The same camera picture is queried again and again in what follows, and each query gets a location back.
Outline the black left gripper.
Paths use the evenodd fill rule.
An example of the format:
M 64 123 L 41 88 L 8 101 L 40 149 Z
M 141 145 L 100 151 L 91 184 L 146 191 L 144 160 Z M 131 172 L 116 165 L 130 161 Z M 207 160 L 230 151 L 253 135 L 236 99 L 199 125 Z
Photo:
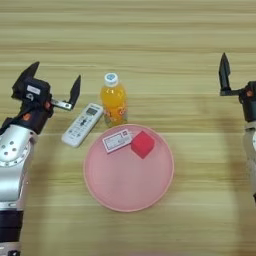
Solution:
M 27 81 L 34 77 L 38 66 L 39 62 L 34 62 L 20 74 L 12 86 L 12 97 L 14 99 L 23 100 L 29 93 Z M 72 110 L 72 106 L 76 105 L 80 95 L 80 86 L 81 76 L 78 76 L 70 90 L 68 102 L 52 99 L 51 101 L 46 101 L 42 106 L 31 107 L 19 118 L 19 125 L 34 131 L 36 134 L 40 134 L 47 120 L 52 117 L 55 107 L 68 111 Z

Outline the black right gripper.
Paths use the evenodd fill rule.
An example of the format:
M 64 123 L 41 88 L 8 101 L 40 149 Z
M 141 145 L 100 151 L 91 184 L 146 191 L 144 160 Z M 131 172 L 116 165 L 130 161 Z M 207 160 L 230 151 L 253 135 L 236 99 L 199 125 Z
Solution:
M 256 81 L 249 81 L 245 87 L 232 90 L 229 84 L 229 75 L 229 61 L 226 54 L 223 53 L 219 65 L 220 95 L 237 96 L 243 107 L 245 121 L 256 121 Z

